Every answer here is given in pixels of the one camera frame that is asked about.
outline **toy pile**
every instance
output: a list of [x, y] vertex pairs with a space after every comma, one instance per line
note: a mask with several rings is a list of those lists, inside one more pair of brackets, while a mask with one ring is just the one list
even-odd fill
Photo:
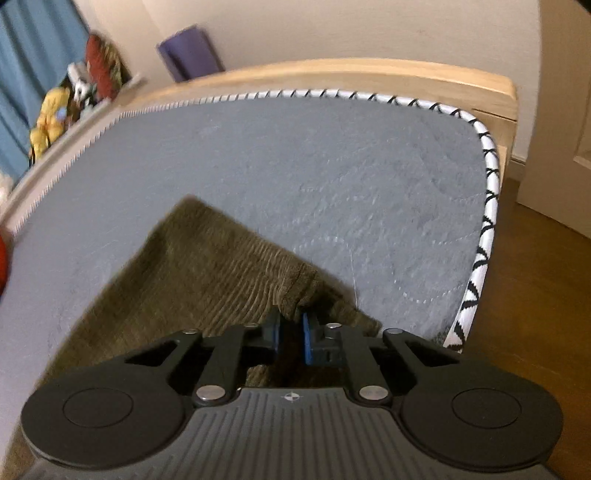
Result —
[[36, 126], [30, 132], [30, 166], [98, 103], [114, 100], [129, 79], [116, 48], [95, 33], [86, 43], [85, 60], [68, 65], [61, 85], [47, 92]]

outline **yellow plush toy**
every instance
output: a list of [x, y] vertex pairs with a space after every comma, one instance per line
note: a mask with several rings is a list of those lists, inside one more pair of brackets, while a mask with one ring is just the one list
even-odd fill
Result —
[[45, 95], [39, 118], [37, 118], [37, 126], [31, 130], [30, 134], [33, 164], [64, 133], [69, 101], [70, 91], [67, 88], [54, 88]]

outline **round black pad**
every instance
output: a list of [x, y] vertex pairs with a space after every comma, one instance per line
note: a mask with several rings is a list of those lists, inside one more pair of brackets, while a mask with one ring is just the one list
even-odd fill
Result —
[[562, 430], [560, 406], [546, 390], [472, 361], [426, 369], [400, 415], [424, 450], [473, 471], [542, 462]]
[[491, 388], [474, 388], [456, 395], [452, 408], [457, 418], [481, 429], [506, 427], [521, 414], [521, 405], [514, 397]]
[[72, 395], [64, 405], [64, 415], [72, 423], [87, 428], [110, 427], [131, 413], [131, 397], [112, 388], [89, 388]]
[[41, 387], [21, 425], [33, 451], [76, 468], [107, 469], [161, 449], [184, 420], [181, 398], [150, 367], [103, 364]]

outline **blue curtain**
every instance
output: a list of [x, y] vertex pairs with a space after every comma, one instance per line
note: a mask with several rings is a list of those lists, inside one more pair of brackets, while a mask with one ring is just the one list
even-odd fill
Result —
[[83, 61], [88, 30], [70, 0], [8, 0], [0, 8], [0, 170], [28, 168], [29, 130], [48, 90]]

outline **black mount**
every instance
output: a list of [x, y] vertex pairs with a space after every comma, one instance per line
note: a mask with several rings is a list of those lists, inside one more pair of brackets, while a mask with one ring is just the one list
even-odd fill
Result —
[[540, 386], [408, 332], [367, 338], [356, 327], [301, 326], [273, 308], [261, 325], [220, 337], [185, 330], [64, 375], [37, 390], [21, 424], [32, 451], [78, 469], [128, 465], [164, 448], [200, 408], [233, 401], [246, 371], [281, 364], [283, 336], [300, 341], [301, 363], [341, 370], [351, 401], [385, 408], [406, 436], [439, 461], [477, 472], [542, 463], [562, 428]]

